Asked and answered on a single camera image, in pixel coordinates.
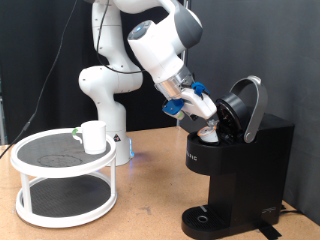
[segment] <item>power cord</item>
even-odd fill
[[[287,213],[297,213],[297,214],[303,214],[303,212],[299,211],[299,210],[291,210],[291,211],[281,211],[280,212],[280,216],[282,216],[283,214],[287,214]]]
[[[36,114],[37,114],[38,107],[39,107],[39,103],[40,103],[40,99],[41,99],[41,97],[42,97],[42,94],[43,94],[44,88],[45,88],[45,86],[46,86],[46,84],[47,84],[47,81],[48,81],[48,79],[49,79],[49,77],[50,77],[50,75],[51,75],[51,73],[52,73],[52,70],[53,70],[53,68],[55,67],[55,65],[56,65],[56,63],[57,63],[57,60],[58,60],[58,58],[59,58],[59,55],[60,55],[60,52],[61,52],[61,48],[62,48],[62,43],[63,43],[64,34],[65,34],[66,30],[67,30],[67,27],[68,27],[68,25],[69,25],[69,22],[70,22],[70,19],[71,19],[72,15],[73,15],[74,9],[75,9],[75,7],[76,7],[76,5],[77,5],[77,2],[78,2],[78,0],[75,0],[74,5],[73,5],[73,8],[72,8],[72,11],[71,11],[71,13],[70,13],[70,15],[69,15],[69,18],[68,18],[68,21],[67,21],[67,23],[66,23],[66,25],[65,25],[65,27],[64,27],[64,30],[63,30],[63,33],[62,33],[62,36],[61,36],[60,46],[59,46],[59,49],[58,49],[56,58],[55,58],[55,60],[54,60],[54,62],[53,62],[53,64],[52,64],[52,67],[51,67],[51,69],[50,69],[50,71],[49,71],[49,73],[48,73],[48,75],[47,75],[47,77],[46,77],[46,80],[45,80],[43,86],[42,86],[42,89],[41,89],[41,92],[40,92],[40,95],[39,95],[39,98],[38,98],[38,102],[37,102],[36,109],[35,109],[34,113],[32,114],[31,118],[29,119],[29,121],[24,125],[24,127],[23,127],[22,131],[20,132],[20,134],[18,135],[18,137],[16,137],[16,139],[14,139],[14,140],[12,141],[12,143],[9,145],[9,147],[7,147],[6,150],[1,154],[0,159],[1,159],[1,158],[3,157],[3,155],[12,147],[12,145],[16,143],[16,141],[21,137],[21,135],[22,135],[25,131],[27,131],[27,129],[29,128],[29,126],[30,126],[30,124],[31,124],[31,122],[32,122],[32,120],[34,119],[34,117],[35,117]]]
[[[101,65],[105,66],[106,68],[108,68],[109,70],[113,71],[113,72],[116,72],[116,73],[122,73],[122,74],[134,74],[134,73],[142,73],[142,72],[145,72],[146,70],[141,70],[141,71],[136,71],[136,72],[121,72],[121,71],[118,71],[118,70],[115,70],[107,65],[105,65],[102,60],[100,59],[100,55],[99,55],[99,44],[100,44],[100,37],[101,37],[101,32],[102,32],[102,24],[103,24],[103,19],[104,17],[106,16],[106,13],[108,11],[108,7],[109,7],[109,0],[106,4],[106,9],[104,10],[104,13],[103,13],[103,17],[101,19],[101,23],[100,23],[100,28],[99,28],[99,35],[98,35],[98,42],[97,42],[97,58],[100,62]]]

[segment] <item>coffee machine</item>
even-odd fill
[[[250,84],[257,91],[253,109],[239,98]],[[192,207],[182,215],[182,230],[189,237],[209,240],[254,229],[263,233],[274,230],[294,125],[265,113],[267,101],[259,78],[241,79],[216,101],[219,145],[204,142],[196,132],[189,134],[186,165],[197,174],[210,176],[208,204]],[[272,239],[281,236],[275,232]]]

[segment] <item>table surface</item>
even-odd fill
[[[1,239],[190,239],[181,230],[181,215],[207,203],[209,177],[185,165],[188,133],[180,127],[129,132],[135,157],[118,166],[118,200],[103,217],[73,228],[47,229],[23,222],[15,211],[20,174],[10,164],[10,151],[0,160]],[[100,172],[109,176],[109,167]],[[288,210],[293,209],[284,202]],[[320,239],[320,228],[299,214],[285,214],[274,227],[283,240]],[[227,237],[266,240],[258,230]]]

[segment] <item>white cup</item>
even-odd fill
[[[82,131],[82,139],[75,135],[77,131]],[[72,131],[74,139],[80,141],[87,154],[95,155],[103,153],[107,148],[106,123],[103,121],[89,121],[81,124]]]

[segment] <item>two-tier stand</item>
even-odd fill
[[[72,227],[106,214],[117,200],[116,144],[107,136],[107,149],[84,152],[73,129],[40,132],[18,142],[11,164],[20,172],[22,189],[16,210],[25,221],[48,228]],[[110,178],[97,170],[110,165]],[[29,175],[36,178],[29,181]]]

